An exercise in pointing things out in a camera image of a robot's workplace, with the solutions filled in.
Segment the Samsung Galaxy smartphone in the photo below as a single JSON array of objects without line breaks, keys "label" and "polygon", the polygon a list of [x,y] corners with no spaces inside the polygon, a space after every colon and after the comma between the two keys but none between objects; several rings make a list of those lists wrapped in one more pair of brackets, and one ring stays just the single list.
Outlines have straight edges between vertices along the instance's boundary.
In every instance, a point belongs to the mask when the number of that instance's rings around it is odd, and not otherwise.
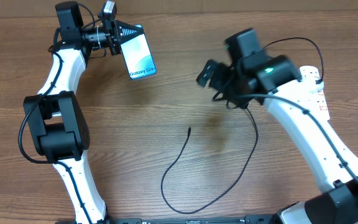
[{"label": "Samsung Galaxy smartphone", "polygon": [[136,80],[157,73],[145,33],[120,46],[130,79]]}]

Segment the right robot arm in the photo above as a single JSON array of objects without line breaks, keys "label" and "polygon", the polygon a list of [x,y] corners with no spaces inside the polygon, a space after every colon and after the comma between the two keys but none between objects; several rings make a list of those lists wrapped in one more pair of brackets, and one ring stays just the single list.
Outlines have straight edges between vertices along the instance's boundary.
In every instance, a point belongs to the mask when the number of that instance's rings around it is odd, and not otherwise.
[{"label": "right robot arm", "polygon": [[304,77],[285,55],[271,57],[253,29],[225,41],[231,64],[206,62],[197,77],[216,90],[214,99],[247,108],[258,101],[285,129],[305,158],[320,195],[272,215],[248,215],[247,223],[357,223],[358,157],[316,110],[313,94],[323,79]]}]

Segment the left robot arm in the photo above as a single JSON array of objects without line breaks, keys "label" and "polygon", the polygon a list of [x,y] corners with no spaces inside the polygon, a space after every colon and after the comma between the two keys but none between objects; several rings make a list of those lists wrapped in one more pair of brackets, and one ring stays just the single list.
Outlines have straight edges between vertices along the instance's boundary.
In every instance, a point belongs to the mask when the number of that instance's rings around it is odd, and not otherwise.
[{"label": "left robot arm", "polygon": [[60,26],[48,48],[53,65],[45,85],[24,99],[18,145],[24,153],[22,138],[28,127],[35,150],[45,157],[45,164],[53,165],[65,184],[75,209],[74,223],[113,223],[88,161],[90,132],[76,99],[79,80],[91,53],[101,49],[106,54],[121,54],[132,80],[153,75],[157,69],[144,28],[117,20],[115,2],[106,1],[87,25],[80,7],[76,1],[55,6]]}]

